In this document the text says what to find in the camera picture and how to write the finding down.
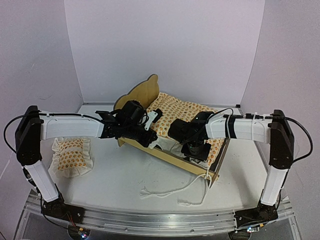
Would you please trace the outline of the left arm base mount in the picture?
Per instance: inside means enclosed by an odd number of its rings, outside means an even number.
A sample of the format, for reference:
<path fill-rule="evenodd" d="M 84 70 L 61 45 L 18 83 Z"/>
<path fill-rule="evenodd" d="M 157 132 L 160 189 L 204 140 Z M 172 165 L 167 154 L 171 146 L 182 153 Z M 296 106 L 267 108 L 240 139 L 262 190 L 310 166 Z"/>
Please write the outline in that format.
<path fill-rule="evenodd" d="M 41 195 L 40 201 L 41 213 L 46 217 L 69 221 L 74 224 L 83 222 L 85 209 L 80 206 L 66 204 L 61 194 L 53 201 L 45 201 Z"/>

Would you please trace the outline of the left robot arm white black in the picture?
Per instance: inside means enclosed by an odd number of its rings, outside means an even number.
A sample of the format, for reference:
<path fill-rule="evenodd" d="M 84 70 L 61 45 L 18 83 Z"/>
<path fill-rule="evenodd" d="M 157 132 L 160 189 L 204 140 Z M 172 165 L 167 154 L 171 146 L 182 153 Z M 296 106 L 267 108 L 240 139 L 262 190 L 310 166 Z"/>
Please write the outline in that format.
<path fill-rule="evenodd" d="M 43 159 L 42 144 L 49 146 L 59 138 L 127 138 L 147 148 L 158 138 L 151 126 L 162 115 L 159 109 L 147 111 L 136 100 L 120 109 L 96 110 L 93 114 L 50 112 L 31 105 L 25 113 L 9 120 L 3 129 L 3 140 L 28 173 L 28 180 L 48 202 L 48 211 L 61 219 L 67 214 L 67 207 L 58 200 L 61 194 L 49 172 L 52 161 Z"/>

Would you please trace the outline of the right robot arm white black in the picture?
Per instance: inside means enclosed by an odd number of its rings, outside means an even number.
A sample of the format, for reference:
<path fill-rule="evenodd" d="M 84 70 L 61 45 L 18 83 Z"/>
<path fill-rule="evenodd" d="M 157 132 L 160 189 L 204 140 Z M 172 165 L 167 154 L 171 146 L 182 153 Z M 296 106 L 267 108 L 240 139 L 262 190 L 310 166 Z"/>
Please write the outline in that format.
<path fill-rule="evenodd" d="M 310 149 L 307 154 L 295 158 L 295 137 L 290 123 L 296 124 L 306 135 Z M 264 167 L 266 181 L 261 193 L 260 204 L 252 209 L 252 218 L 262 222 L 271 212 L 286 182 L 291 166 L 311 155 L 314 144 L 311 135 L 297 120 L 275 109 L 272 114 L 247 113 L 227 114 L 199 112 L 191 121 L 175 119 L 171 123 L 168 136 L 182 145 L 182 153 L 197 160 L 209 155 L 209 139 L 234 139 L 253 141 Z"/>

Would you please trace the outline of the wooden pet bed frame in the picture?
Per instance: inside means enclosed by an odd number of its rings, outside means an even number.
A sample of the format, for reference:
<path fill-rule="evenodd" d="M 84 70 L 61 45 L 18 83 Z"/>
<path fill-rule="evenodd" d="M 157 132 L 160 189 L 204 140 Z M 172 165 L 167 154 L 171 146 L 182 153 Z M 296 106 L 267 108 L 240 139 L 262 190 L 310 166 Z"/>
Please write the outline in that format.
<path fill-rule="evenodd" d="M 158 76 L 156 74 L 152 74 L 148 77 L 147 80 L 142 81 L 134 88 L 132 88 L 128 94 L 121 96 L 115 102 L 113 108 L 115 110 L 121 109 L 129 100 L 136 100 L 140 102 L 144 108 L 148 108 L 150 104 L 154 100 L 156 100 L 159 93 L 160 90 L 158 85 Z M 117 140 L 117 143 L 120 147 L 124 144 L 131 145 L 156 158 L 159 158 L 167 163 L 170 163 L 195 175 L 208 173 L 206 179 L 212 179 L 212 183 L 214 183 L 219 178 L 219 171 L 222 166 L 230 141 L 226 139 L 221 142 L 220 149 L 218 151 L 217 157 L 215 158 L 215 161 L 209 164 L 209 166 L 206 168 L 196 163 L 190 162 L 183 157 L 177 156 L 168 150 L 162 150 L 158 146 L 154 147 L 153 149 L 145 148 L 141 146 L 137 141 L 127 138 L 119 138 Z"/>

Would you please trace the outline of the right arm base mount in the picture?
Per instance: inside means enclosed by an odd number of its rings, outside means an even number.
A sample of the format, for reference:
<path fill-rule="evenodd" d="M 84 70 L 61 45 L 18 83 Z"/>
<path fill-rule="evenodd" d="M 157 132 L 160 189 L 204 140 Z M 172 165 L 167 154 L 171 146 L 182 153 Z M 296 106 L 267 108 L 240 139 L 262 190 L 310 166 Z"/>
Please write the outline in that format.
<path fill-rule="evenodd" d="M 242 230 L 248 227 L 256 227 L 278 219 L 278 204 L 263 204 L 261 200 L 254 208 L 237 210 L 234 213 L 235 229 Z"/>

